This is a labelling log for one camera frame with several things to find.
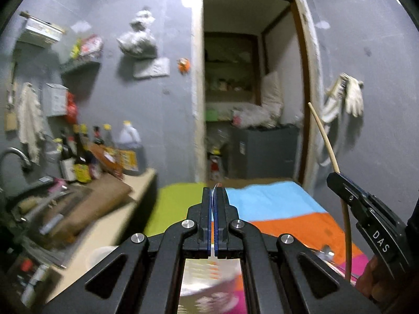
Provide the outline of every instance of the plastic bag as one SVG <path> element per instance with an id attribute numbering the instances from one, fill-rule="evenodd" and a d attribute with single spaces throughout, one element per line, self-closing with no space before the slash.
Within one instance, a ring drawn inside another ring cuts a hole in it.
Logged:
<path id="1" fill-rule="evenodd" d="M 235 110 L 233 113 L 233 125 L 238 128 L 249 128 L 264 126 L 274 128 L 277 119 L 271 116 L 268 109 L 261 106 L 249 104 L 243 110 Z"/>
<path id="2" fill-rule="evenodd" d="M 126 32 L 117 38 L 118 46 L 124 54 L 138 59 L 157 57 L 156 39 L 148 28 L 155 19 L 148 10 L 141 10 L 130 22 L 133 31 Z"/>
<path id="3" fill-rule="evenodd" d="M 77 106 L 74 102 L 74 95 L 67 92 L 67 114 L 64 116 L 69 124 L 77 124 Z"/>
<path id="4" fill-rule="evenodd" d="M 219 155 L 222 146 L 228 143 L 229 140 L 228 131 L 220 128 L 217 129 L 216 133 L 207 133 L 207 151 Z"/>

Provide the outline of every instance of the white box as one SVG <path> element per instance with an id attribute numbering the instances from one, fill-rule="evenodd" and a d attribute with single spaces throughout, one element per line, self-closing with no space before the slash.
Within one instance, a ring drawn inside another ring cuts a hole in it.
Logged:
<path id="1" fill-rule="evenodd" d="M 67 90 L 59 83 L 47 83 L 42 89 L 42 110 L 46 117 L 67 114 Z"/>
<path id="2" fill-rule="evenodd" d="M 170 74 L 169 58 L 139 60 L 134 63 L 134 78 L 167 76 Z"/>
<path id="3" fill-rule="evenodd" d="M 61 30 L 41 20 L 29 17 L 18 41 L 45 48 L 60 41 L 62 35 Z"/>

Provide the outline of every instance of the metal screw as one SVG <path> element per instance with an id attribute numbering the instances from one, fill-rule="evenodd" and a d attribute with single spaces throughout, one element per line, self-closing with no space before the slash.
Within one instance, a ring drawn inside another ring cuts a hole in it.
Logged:
<path id="1" fill-rule="evenodd" d="M 192 228 L 194 225 L 195 225 L 195 222 L 191 219 L 186 219 L 182 222 L 182 226 L 187 229 Z"/>
<path id="2" fill-rule="evenodd" d="M 141 243 L 142 241 L 144 241 L 145 236 L 141 233 L 139 234 L 134 234 L 131 236 L 131 241 L 134 243 Z"/>
<path id="3" fill-rule="evenodd" d="M 290 244 L 294 242 L 294 237 L 292 237 L 290 234 L 285 234 L 281 236 L 281 241 L 285 244 Z"/>
<path id="4" fill-rule="evenodd" d="M 240 229 L 244 227 L 244 221 L 241 219 L 235 219 L 233 222 L 231 222 L 231 225 L 236 229 Z"/>

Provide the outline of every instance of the door frame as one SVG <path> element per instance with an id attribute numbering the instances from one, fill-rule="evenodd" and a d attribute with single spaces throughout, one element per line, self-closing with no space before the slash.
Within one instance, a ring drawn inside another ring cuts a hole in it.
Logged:
<path id="1" fill-rule="evenodd" d="M 304 120 L 301 145 L 300 171 L 298 182 L 310 194 L 313 193 L 317 174 L 316 135 L 317 127 L 311 119 L 308 102 L 320 112 L 323 95 L 320 51 L 314 22 L 306 0 L 286 0 L 290 2 L 298 42 L 300 45 Z M 195 0 L 192 6 L 192 111 L 195 122 L 195 180 L 204 182 L 206 178 L 205 151 L 205 69 L 204 69 L 204 6 L 203 0 Z"/>

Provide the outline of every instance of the sink faucet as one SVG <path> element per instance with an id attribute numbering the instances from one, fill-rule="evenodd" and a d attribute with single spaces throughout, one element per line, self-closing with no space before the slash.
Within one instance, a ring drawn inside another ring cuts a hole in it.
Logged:
<path id="1" fill-rule="evenodd" d="M 18 155 L 20 157 L 20 159 L 22 160 L 22 171 L 23 172 L 29 172 L 32 169 L 31 166 L 31 162 L 29 160 L 28 157 L 26 157 L 26 155 L 21 151 L 18 150 L 14 147 L 8 147 L 7 149 L 5 149 L 1 154 L 0 154 L 0 167 L 1 164 L 3 163 L 3 159 L 7 154 L 15 154 Z"/>
<path id="2" fill-rule="evenodd" d="M 0 154 L 0 206 L 2 208 L 5 206 L 5 195 L 3 190 L 3 176 L 1 173 L 1 165 L 3 163 L 4 157 L 8 154 L 15 154 L 20 157 L 20 159 L 22 160 L 22 171 L 24 173 L 29 172 L 32 169 L 31 161 L 28 159 L 28 157 L 26 157 L 26 155 L 22 151 L 14 147 L 8 147 Z"/>

